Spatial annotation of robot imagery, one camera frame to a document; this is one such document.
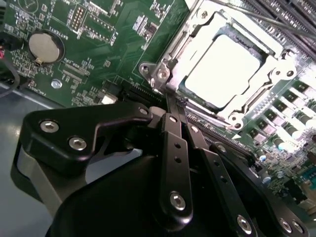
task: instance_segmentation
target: metal lever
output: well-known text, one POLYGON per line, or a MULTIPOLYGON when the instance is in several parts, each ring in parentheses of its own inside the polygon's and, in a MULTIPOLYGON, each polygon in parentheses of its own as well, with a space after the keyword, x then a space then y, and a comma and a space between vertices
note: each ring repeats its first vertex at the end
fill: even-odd
POLYGON ((235 236, 256 237, 257 232, 220 157, 208 150, 202 133, 193 125, 185 126, 195 157, 200 157, 210 177, 226 220, 235 236))
POLYGON ((163 115, 161 122, 160 223, 170 231, 178 231, 193 217, 188 145, 181 138, 181 122, 176 114, 163 115))
POLYGON ((247 200, 252 204, 248 207, 256 209, 254 216, 263 234, 270 237, 309 236, 307 228, 300 219, 266 188, 240 159, 230 155, 230 151, 223 152, 221 143, 215 143, 211 147, 221 157, 225 167, 234 173, 239 185, 247 190, 247 196, 243 199, 251 199, 247 200))

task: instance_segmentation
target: capacitor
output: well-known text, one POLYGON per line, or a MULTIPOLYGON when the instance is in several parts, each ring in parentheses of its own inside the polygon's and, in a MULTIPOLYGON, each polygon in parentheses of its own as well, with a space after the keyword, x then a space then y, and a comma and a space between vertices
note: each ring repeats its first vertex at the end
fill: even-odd
POLYGON ((267 159, 267 156, 264 154, 264 152, 261 149, 256 151, 256 155, 258 156, 259 161, 261 162, 264 162, 267 159))
POLYGON ((295 127, 291 125, 287 127, 285 131, 287 131, 287 133, 290 134, 293 139, 298 139, 302 136, 302 132, 298 131, 295 127))
POLYGON ((276 145, 276 147, 283 151, 286 149, 287 143, 284 142, 281 138, 276 137, 275 139, 273 139, 273 143, 276 145))
POLYGON ((283 178, 283 177, 284 177, 283 171, 278 171, 278 172, 276 173, 276 176, 277 176, 278 179, 283 178))
POLYGON ((267 172, 262 173, 260 175, 260 178, 262 180, 262 183, 264 183, 264 184, 271 183, 271 176, 267 172))
POLYGON ((310 107, 310 109, 313 110, 313 111, 316 113, 316 104, 312 105, 312 106, 310 107))
POLYGON ((312 119, 307 115, 301 115, 298 117, 299 121, 301 121, 307 128, 316 127, 316 119, 312 119))

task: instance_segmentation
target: green circuit board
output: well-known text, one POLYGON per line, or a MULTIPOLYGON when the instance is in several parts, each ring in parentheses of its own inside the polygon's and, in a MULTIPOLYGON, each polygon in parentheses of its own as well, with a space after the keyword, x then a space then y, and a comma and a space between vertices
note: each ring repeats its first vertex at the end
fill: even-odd
POLYGON ((9 0, 3 30, 26 43, 5 56, 32 79, 30 90, 64 107, 93 105, 106 81, 149 88, 138 65, 157 62, 188 13, 184 0, 9 0), (27 41, 40 30, 62 40, 60 61, 30 59, 27 41))

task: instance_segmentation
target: black connector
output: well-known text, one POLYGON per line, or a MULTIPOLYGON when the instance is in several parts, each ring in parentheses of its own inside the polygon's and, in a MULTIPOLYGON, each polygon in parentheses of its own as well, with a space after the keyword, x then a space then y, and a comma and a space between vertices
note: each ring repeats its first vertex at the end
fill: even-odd
POLYGON ((0 32, 0 46, 2 49, 14 51, 20 49, 24 44, 24 40, 6 32, 0 32))

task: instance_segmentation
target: dimm slot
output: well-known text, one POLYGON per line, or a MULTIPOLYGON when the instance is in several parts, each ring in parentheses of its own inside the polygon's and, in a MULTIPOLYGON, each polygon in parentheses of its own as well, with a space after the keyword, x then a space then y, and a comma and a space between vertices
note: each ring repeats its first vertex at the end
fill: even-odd
POLYGON ((316 26, 316 11, 308 3, 302 0, 292 1, 294 7, 301 12, 311 24, 316 26))
POLYGON ((305 2, 310 5, 314 10, 316 10, 316 1, 315 0, 305 0, 305 2))
MULTIPOLYGON (((280 12, 281 6, 278 3, 278 1, 266 1, 266 0, 260 0, 260 1, 261 1, 261 4, 263 4, 268 9, 268 11, 274 14, 275 19, 280 19, 284 24, 290 25, 292 27, 294 27, 293 23, 295 23, 297 26, 301 28, 301 30, 304 30, 305 32, 307 31, 307 29, 302 24, 300 24, 296 19, 291 17, 288 12, 286 12, 285 10, 280 12)), ((311 49, 314 44, 313 40, 305 38, 305 37, 297 37, 297 36, 294 36, 294 37, 297 39, 300 39, 301 42, 304 42, 307 45, 307 47, 310 48, 311 51, 313 51, 311 49)))
MULTIPOLYGON (((265 17, 273 18, 273 16, 268 12, 268 10, 266 8, 264 8, 256 0, 246 0, 246 2, 252 8, 255 9, 256 13, 261 14, 265 17)), ((316 54, 307 45, 305 45, 301 40, 299 40, 296 36, 294 36, 293 34, 291 34, 287 30, 276 29, 276 31, 283 34, 292 43, 293 46, 297 47, 304 54, 306 54, 307 56, 309 56, 310 58, 312 58, 313 60, 316 61, 316 54)))
MULTIPOLYGON (((298 13, 294 8, 292 8, 285 0, 277 0, 277 3, 285 10, 287 13, 291 14, 294 18, 296 18, 296 22, 300 23, 301 26, 304 27, 306 32, 310 32, 316 35, 316 28, 311 25, 300 13, 298 13)), ((316 46, 316 43, 313 39, 306 39, 309 43, 312 44, 313 47, 316 46)))

